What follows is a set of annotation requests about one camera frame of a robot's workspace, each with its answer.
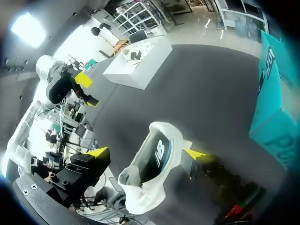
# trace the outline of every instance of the shoe tongue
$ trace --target shoe tongue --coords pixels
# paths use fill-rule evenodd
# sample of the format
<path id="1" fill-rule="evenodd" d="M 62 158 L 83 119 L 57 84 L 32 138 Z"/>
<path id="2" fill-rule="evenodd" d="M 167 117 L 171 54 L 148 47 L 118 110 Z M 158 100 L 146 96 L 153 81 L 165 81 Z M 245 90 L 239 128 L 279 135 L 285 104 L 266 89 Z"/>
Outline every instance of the shoe tongue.
<path id="1" fill-rule="evenodd" d="M 127 168 L 127 185 L 140 186 L 141 178 L 140 171 L 136 165 L 131 165 Z"/>

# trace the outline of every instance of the yellow tag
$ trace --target yellow tag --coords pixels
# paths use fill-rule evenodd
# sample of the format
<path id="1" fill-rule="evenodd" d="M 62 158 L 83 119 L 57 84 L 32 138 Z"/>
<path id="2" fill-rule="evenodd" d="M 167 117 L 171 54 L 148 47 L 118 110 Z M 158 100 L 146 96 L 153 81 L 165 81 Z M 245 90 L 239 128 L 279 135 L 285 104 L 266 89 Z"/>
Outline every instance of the yellow tag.
<path id="1" fill-rule="evenodd" d="M 83 71 L 77 74 L 75 81 L 77 84 L 80 84 L 85 88 L 89 88 L 93 84 L 93 81 L 90 79 L 90 77 L 87 76 Z"/>
<path id="2" fill-rule="evenodd" d="M 108 147 L 104 147 L 104 148 L 100 148 L 100 149 L 97 149 L 97 150 L 94 150 L 94 151 L 90 151 L 90 152 L 87 152 L 86 154 L 90 154 L 91 156 L 95 156 L 97 158 L 106 149 L 108 149 Z"/>
<path id="3" fill-rule="evenodd" d="M 92 105 L 91 103 L 87 102 L 87 105 L 93 106 L 93 107 L 97 107 L 99 105 L 99 102 L 97 103 L 97 105 Z"/>
<path id="4" fill-rule="evenodd" d="M 198 152 L 198 151 L 194 151 L 194 150 L 191 150 L 191 149 L 185 149 L 184 150 L 194 159 L 196 160 L 197 157 L 200 157 L 200 156 L 206 156 L 207 154 L 204 154 L 204 153 L 201 153 L 201 152 Z"/>

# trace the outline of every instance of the new balance logo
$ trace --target new balance logo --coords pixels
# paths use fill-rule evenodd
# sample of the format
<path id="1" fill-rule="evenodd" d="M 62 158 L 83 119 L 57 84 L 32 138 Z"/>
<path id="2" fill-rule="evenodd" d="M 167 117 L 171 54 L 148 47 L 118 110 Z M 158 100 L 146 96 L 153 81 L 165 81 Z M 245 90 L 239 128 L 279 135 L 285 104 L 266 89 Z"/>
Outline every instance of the new balance logo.
<path id="1" fill-rule="evenodd" d="M 159 140 L 157 147 L 156 147 L 157 151 L 155 151 L 154 156 L 157 162 L 158 167 L 160 166 L 160 161 L 164 155 L 164 151 L 165 151 L 165 147 L 163 145 L 163 142 L 161 140 Z"/>

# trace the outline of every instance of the white sneaker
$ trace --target white sneaker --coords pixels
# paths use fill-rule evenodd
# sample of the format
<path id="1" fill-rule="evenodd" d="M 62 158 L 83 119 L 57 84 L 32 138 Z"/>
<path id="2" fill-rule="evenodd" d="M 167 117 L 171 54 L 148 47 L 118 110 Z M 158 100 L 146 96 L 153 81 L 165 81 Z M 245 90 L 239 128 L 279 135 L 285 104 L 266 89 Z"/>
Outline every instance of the white sneaker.
<path id="1" fill-rule="evenodd" d="M 118 177 L 126 194 L 126 209 L 132 214 L 143 214 L 165 199 L 163 183 L 180 164 L 182 149 L 192 145 L 169 123 L 153 122 L 149 130 L 132 163 Z"/>

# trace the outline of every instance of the white table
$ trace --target white table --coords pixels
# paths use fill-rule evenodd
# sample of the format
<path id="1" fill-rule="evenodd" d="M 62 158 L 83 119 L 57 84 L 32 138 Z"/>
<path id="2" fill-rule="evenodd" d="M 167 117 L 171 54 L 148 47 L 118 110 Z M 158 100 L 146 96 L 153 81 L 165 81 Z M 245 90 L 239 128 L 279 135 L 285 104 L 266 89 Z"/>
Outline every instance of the white table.
<path id="1" fill-rule="evenodd" d="M 133 45 L 141 42 L 148 42 L 154 46 L 137 67 L 129 66 L 128 61 L 120 53 L 103 75 L 113 83 L 144 90 L 172 51 L 172 46 L 166 36 L 148 38 Z"/>

